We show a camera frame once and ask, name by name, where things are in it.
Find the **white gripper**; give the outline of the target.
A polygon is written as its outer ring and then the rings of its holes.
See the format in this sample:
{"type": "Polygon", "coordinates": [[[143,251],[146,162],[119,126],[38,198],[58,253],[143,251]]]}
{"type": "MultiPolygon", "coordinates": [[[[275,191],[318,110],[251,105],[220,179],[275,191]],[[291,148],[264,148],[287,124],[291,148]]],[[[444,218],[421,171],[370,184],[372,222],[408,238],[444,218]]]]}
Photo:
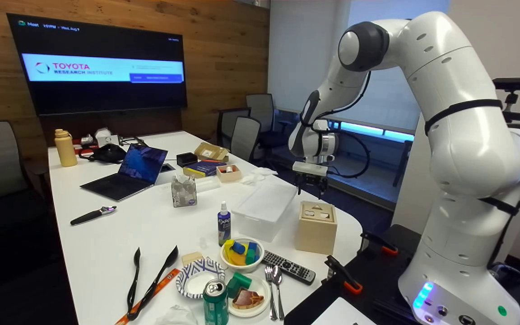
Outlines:
{"type": "Polygon", "coordinates": [[[298,123],[289,135],[289,152],[296,157],[293,162],[296,173],[325,177],[336,148],[336,135],[325,119],[316,119],[312,124],[298,123]]]}

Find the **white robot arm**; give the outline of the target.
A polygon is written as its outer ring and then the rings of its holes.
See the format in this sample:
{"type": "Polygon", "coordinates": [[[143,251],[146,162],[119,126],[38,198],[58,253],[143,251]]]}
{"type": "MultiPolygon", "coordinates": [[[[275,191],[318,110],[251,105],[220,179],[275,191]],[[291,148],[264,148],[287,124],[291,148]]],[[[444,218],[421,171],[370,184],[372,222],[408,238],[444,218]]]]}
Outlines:
{"type": "Polygon", "coordinates": [[[424,117],[439,186],[415,254],[397,280],[423,325],[520,325],[520,303],[493,276],[520,206],[520,130],[511,128],[471,41],[444,12],[349,27],[289,137],[300,173],[323,175],[323,117],[359,101],[374,70],[397,67],[424,117]]]}

